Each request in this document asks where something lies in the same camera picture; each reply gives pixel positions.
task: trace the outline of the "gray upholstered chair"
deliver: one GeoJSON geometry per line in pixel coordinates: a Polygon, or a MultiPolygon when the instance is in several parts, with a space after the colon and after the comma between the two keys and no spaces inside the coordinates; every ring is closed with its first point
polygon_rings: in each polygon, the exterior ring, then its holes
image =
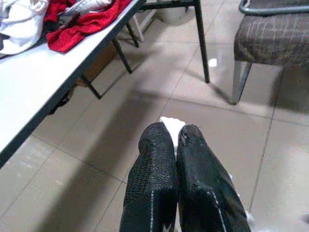
{"type": "MultiPolygon", "coordinates": [[[[308,0],[251,0],[254,9],[284,7],[308,0]]],[[[232,103],[241,98],[253,63],[301,66],[309,64],[309,13],[270,16],[245,15],[235,35],[232,103]],[[247,62],[241,74],[241,62],[247,62]]]]}

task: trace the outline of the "cardboard box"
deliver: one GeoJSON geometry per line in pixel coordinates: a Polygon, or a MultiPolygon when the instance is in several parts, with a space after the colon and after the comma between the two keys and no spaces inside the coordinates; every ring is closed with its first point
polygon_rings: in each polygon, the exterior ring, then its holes
{"type": "MultiPolygon", "coordinates": [[[[92,82],[97,75],[114,59],[117,51],[112,43],[109,43],[106,48],[97,56],[95,61],[84,72],[88,81],[92,82]]],[[[84,82],[78,78],[76,84],[82,87],[86,87],[84,82]]]]}

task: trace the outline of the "white cloth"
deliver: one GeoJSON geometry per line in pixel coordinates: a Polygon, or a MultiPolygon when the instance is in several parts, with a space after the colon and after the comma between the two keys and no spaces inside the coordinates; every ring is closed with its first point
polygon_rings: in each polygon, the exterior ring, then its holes
{"type": "Polygon", "coordinates": [[[71,7],[67,7],[63,15],[86,14],[103,10],[109,6],[112,0],[77,0],[71,7]]]}
{"type": "Polygon", "coordinates": [[[2,9],[9,9],[9,13],[2,19],[0,34],[7,35],[8,39],[3,39],[0,56],[23,52],[39,40],[48,4],[49,0],[3,1],[2,9]]]}
{"type": "Polygon", "coordinates": [[[177,159],[179,133],[185,126],[185,122],[182,122],[179,119],[172,117],[161,117],[160,122],[163,122],[164,126],[169,131],[170,137],[172,138],[174,145],[175,158],[177,159]]]}

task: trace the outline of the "chair seat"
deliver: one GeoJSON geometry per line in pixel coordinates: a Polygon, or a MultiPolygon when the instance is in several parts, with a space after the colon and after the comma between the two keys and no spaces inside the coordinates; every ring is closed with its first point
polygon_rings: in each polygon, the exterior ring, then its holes
{"type": "Polygon", "coordinates": [[[235,60],[270,65],[309,64],[309,14],[244,16],[235,35],[235,60]]]}

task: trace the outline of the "chair leg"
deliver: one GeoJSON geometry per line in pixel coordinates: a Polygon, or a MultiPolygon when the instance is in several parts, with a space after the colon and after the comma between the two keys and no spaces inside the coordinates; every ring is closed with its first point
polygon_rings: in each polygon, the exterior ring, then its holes
{"type": "Polygon", "coordinates": [[[245,71],[241,75],[241,61],[235,60],[234,65],[234,79],[233,79],[233,93],[232,93],[232,104],[236,105],[241,98],[243,89],[251,69],[252,63],[247,63],[245,71]]]}

